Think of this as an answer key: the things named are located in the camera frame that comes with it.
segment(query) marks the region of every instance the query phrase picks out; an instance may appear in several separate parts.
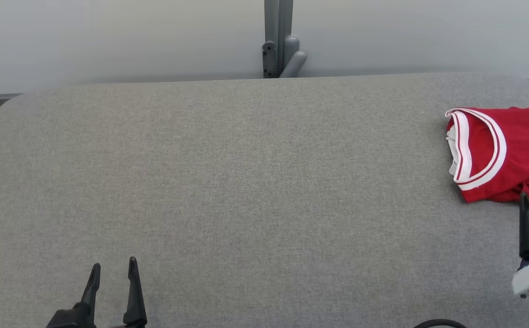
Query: white panel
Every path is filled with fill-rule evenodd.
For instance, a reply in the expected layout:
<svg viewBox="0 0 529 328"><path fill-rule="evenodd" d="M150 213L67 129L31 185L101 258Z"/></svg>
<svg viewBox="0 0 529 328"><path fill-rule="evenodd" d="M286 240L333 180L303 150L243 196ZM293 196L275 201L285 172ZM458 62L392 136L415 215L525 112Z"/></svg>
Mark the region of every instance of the white panel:
<svg viewBox="0 0 529 328"><path fill-rule="evenodd" d="M295 0L300 76L477 69L529 78L529 0Z"/></svg>
<svg viewBox="0 0 529 328"><path fill-rule="evenodd" d="M262 0L0 0L0 93L262 77Z"/></svg>

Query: white and red striped trim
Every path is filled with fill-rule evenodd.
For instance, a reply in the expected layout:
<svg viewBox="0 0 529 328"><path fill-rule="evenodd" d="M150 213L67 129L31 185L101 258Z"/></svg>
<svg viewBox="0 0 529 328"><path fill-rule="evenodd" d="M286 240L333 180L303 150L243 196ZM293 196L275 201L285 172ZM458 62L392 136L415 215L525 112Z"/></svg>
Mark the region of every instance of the white and red striped trim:
<svg viewBox="0 0 529 328"><path fill-rule="evenodd" d="M469 124L466 113L475 116L483 121L489 128L493 137L493 155L489 164L475 175L471 176L473 168L473 158L469 149ZM503 131L493 118L488 115L468 108L453 108L445 113L446 117L452 117L456 131L456 141L454 143L458 153L457 170L453 180L461 190L470 190L477 188L487 182L499 172L507 155L507 142Z"/></svg>

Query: folded red shirt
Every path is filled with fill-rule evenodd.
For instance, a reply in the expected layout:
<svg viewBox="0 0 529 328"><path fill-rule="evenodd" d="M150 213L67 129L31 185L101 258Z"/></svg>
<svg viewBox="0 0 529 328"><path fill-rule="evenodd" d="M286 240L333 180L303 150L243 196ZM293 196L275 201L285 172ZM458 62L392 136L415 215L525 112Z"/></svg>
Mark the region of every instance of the folded red shirt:
<svg viewBox="0 0 529 328"><path fill-rule="evenodd" d="M446 116L449 172L468 203L529 195L529 108L454 108Z"/></svg>

